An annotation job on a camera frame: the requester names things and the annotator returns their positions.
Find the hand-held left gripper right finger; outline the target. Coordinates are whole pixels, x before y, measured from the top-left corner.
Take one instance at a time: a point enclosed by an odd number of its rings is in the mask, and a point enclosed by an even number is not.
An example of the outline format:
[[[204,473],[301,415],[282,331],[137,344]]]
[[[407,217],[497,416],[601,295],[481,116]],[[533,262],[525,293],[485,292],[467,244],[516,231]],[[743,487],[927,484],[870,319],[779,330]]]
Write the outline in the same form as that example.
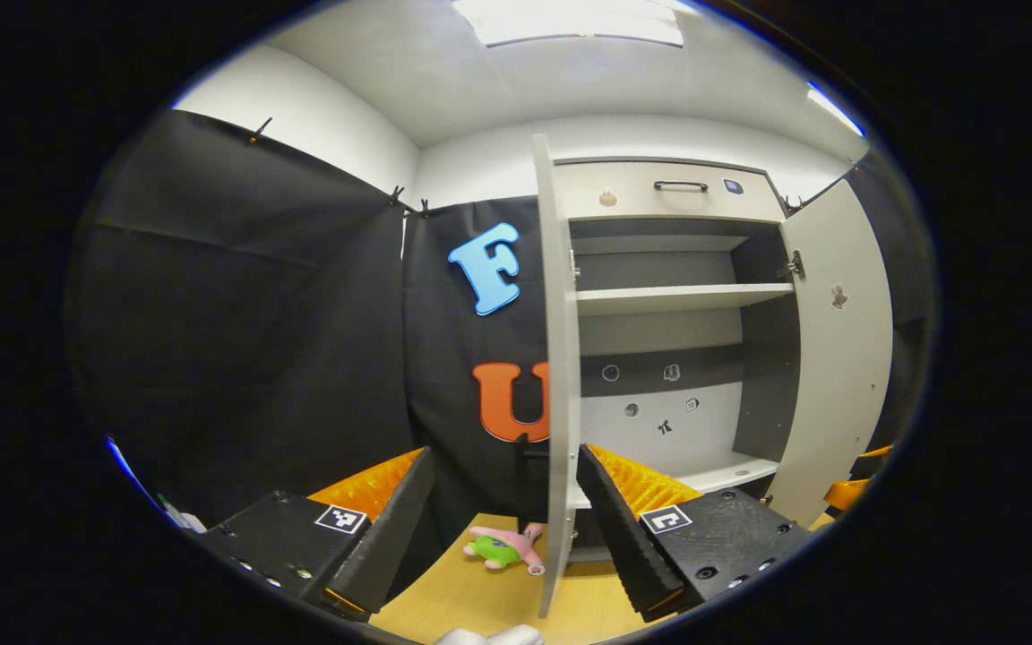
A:
[[[633,609],[646,622],[720,603],[813,538],[740,487],[697,493],[595,445],[579,448],[576,478]]]

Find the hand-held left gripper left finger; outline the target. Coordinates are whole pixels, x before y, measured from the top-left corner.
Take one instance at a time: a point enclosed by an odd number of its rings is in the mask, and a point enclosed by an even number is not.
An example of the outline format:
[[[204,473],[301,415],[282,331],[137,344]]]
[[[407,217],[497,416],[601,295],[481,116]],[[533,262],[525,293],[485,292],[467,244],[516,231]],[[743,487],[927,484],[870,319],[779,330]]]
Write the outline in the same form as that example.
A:
[[[312,495],[275,491],[203,534],[203,545],[279,595],[349,621],[391,596],[434,485],[427,446]]]

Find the beige cabinet door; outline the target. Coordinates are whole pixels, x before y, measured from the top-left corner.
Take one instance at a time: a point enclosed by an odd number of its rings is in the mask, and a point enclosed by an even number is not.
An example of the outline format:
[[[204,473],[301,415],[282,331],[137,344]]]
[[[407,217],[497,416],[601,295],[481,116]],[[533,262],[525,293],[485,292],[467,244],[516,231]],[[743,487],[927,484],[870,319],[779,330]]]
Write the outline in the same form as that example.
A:
[[[563,180],[550,151],[547,135],[533,135],[533,163],[542,245],[547,358],[549,367],[549,485],[547,567],[539,605],[540,619],[548,619],[568,565],[578,507],[576,482],[581,436],[581,355],[576,297],[576,275],[568,217],[563,208]]]
[[[771,510],[806,529],[847,480],[878,424],[893,351],[891,289],[871,221],[840,179],[782,226],[804,275],[795,278],[800,325],[795,414]]]

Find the beige double-door shoe cabinet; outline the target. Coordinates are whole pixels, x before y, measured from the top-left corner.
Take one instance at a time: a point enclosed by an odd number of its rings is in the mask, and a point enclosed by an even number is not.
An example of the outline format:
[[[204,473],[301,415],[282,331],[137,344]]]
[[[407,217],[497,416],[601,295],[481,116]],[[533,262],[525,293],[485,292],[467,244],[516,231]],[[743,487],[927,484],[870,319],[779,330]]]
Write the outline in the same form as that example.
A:
[[[679,158],[573,158],[555,163],[628,159],[765,172],[781,200],[770,173],[750,165]],[[785,220],[568,221],[576,293],[725,283],[795,286],[786,268]],[[779,464],[797,401],[796,294],[741,309],[578,314],[578,323],[579,446],[588,443],[638,456],[730,449]],[[774,477],[738,486],[765,495]]]

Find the white cabinet shelf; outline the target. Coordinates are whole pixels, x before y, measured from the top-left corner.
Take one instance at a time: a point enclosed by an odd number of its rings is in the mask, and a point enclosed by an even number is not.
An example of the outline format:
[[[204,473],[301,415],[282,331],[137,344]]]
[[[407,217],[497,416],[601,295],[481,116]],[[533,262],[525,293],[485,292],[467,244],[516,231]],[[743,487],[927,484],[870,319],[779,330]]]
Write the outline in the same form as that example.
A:
[[[714,309],[741,309],[779,297],[791,297],[791,283],[725,283],[655,288],[618,288],[577,291],[581,317],[656,314]]]
[[[571,465],[576,466],[576,472],[572,473],[573,478],[568,483],[566,493],[553,493],[552,487],[549,487],[546,510],[552,511],[557,507],[569,510],[590,507],[589,498],[582,493],[578,483],[579,450],[573,452],[576,453],[576,458],[569,461]],[[778,470],[777,461],[756,458],[730,449],[703,454],[660,453],[658,456],[648,456],[648,454],[638,456],[627,451],[615,451],[615,453],[674,478],[681,485],[692,487],[697,493],[704,494],[713,493],[722,487],[745,485],[764,477],[774,477]]]

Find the beige cabinet drawer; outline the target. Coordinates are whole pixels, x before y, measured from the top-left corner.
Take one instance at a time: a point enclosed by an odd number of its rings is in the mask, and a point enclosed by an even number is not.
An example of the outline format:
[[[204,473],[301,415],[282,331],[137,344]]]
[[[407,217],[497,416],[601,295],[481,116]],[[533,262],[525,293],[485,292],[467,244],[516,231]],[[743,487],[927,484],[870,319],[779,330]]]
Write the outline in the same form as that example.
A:
[[[706,193],[664,189],[655,181],[700,181]],[[586,160],[561,163],[554,181],[570,219],[705,218],[738,223],[786,220],[777,189],[765,172],[676,160]]]

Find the pink and green plush toy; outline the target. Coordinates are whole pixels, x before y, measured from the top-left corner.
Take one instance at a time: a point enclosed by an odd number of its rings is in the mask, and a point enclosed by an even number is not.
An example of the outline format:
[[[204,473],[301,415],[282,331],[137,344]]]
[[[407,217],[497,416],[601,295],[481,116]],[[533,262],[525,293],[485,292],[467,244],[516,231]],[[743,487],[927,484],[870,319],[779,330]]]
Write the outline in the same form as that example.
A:
[[[529,575],[542,576],[547,571],[544,561],[534,550],[534,542],[544,526],[529,523],[522,531],[492,529],[482,526],[469,528],[474,539],[462,548],[466,556],[482,558],[485,567],[499,571],[509,566],[524,563]]]

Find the black backdrop cloth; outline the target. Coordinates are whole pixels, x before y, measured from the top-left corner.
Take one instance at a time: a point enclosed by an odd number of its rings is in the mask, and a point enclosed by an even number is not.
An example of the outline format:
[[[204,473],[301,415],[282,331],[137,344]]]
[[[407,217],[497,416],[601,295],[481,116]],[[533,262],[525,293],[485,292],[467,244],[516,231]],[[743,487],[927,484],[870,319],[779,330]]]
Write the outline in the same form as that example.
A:
[[[533,135],[528,195],[415,211],[240,127],[160,115],[104,180],[74,254],[68,347],[90,423],[152,494],[209,524],[423,446],[438,529],[517,515],[513,445],[550,445]],[[941,295],[891,160],[868,152],[840,179],[891,289],[869,448],[905,428]]]

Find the lit monitor screen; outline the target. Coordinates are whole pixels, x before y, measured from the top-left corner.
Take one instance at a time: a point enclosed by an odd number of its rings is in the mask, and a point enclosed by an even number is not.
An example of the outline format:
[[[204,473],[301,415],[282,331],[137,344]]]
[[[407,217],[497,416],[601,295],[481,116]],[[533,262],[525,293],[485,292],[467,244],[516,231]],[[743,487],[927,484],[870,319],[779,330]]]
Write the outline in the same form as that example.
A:
[[[198,535],[206,531],[204,523],[195,517],[195,515],[179,511],[172,503],[164,497],[164,495],[151,493],[148,487],[138,478],[138,475],[135,474],[134,469],[131,469],[130,462],[128,462],[127,458],[124,457],[122,450],[119,449],[119,446],[112,437],[104,437],[104,443],[109,449],[112,458],[117,462],[117,466],[120,467],[124,474],[126,474],[128,480],[131,481],[136,490],[140,491],[140,494],[143,495],[146,501],[150,503],[150,505],[154,507],[159,514],[163,515],[165,519],[168,519],[168,522],[175,524],[175,526],[182,531],[189,531]]]

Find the small ceiling light panel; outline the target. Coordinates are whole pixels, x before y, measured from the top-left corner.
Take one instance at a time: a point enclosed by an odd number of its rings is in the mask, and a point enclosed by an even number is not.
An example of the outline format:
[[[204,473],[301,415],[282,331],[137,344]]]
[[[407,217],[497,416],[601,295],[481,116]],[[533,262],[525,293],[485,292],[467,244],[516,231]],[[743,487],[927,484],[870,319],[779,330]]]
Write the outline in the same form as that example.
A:
[[[824,94],[820,87],[816,86],[814,82],[808,82],[806,97],[807,101],[810,101],[812,105],[815,105],[820,108],[820,110],[831,115],[832,118],[836,119],[837,122],[841,123],[849,131],[854,133],[856,136],[865,138],[864,128],[857,123],[854,118],[849,112],[837,105],[835,101],[832,101],[827,94]]]

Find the large ceiling light panel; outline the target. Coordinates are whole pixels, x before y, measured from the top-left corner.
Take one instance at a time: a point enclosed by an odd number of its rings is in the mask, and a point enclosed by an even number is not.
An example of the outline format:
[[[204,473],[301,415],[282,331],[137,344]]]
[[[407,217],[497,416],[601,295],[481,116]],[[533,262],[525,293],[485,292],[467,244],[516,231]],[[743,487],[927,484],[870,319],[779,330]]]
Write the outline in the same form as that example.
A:
[[[684,5],[670,0],[451,0],[451,8],[487,47],[584,37],[684,44]]]

